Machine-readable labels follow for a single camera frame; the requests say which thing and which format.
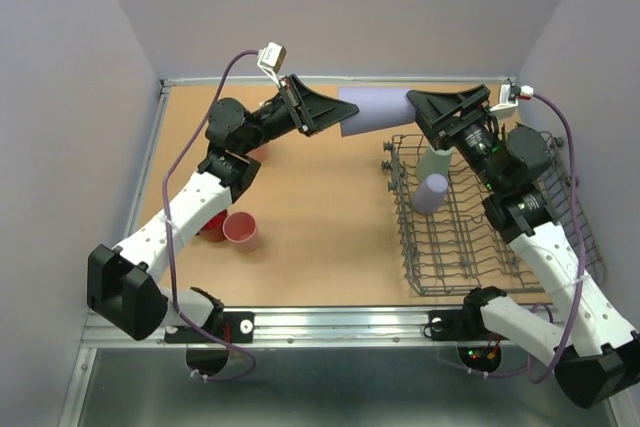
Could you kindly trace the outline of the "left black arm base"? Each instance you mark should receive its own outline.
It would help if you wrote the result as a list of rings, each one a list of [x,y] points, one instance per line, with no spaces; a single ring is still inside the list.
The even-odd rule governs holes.
[[[207,320],[202,329],[213,336],[235,344],[253,342],[255,313],[252,311],[218,312]],[[202,344],[211,340],[188,326],[179,326],[173,331],[165,331],[164,341],[168,344]]]

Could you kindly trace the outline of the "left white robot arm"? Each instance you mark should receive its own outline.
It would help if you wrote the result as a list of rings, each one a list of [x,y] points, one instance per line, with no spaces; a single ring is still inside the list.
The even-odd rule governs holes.
[[[215,215],[251,186],[260,164],[249,152],[289,133],[310,137],[354,115],[350,102],[317,93],[294,74],[251,112],[231,97],[216,96],[205,118],[207,154],[182,189],[163,198],[162,209],[115,246],[100,244],[88,257],[87,305],[134,340],[168,324],[177,294],[158,283],[174,270],[175,256]]]

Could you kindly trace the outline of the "purple cup small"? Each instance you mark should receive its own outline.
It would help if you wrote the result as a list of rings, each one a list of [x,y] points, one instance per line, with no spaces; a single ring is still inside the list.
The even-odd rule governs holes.
[[[434,173],[427,176],[411,197],[413,209],[422,215],[435,213],[444,202],[448,186],[448,180],[440,174]]]

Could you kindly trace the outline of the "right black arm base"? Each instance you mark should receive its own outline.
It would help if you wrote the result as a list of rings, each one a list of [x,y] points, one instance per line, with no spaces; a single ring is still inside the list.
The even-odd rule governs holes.
[[[484,334],[462,309],[431,310],[423,335],[436,342],[482,340]]]

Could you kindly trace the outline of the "green plastic cup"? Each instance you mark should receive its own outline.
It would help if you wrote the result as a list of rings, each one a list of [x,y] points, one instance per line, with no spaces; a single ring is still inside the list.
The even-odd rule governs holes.
[[[418,181],[423,182],[434,174],[438,174],[447,179],[453,153],[453,148],[436,150],[432,146],[428,146],[416,166],[416,177]]]

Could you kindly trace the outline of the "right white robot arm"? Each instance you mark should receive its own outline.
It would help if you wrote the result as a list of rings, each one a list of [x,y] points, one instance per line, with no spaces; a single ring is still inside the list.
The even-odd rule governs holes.
[[[564,394],[587,409],[639,382],[639,332],[586,270],[584,238],[569,241],[560,218],[538,189],[550,168],[543,135],[519,124],[497,127],[481,85],[458,93],[411,90],[415,121],[434,148],[455,148],[489,191],[486,218],[532,270],[565,320],[538,317],[494,286],[475,288],[458,309],[432,311],[423,329],[433,341],[481,341],[494,334],[545,367]]]

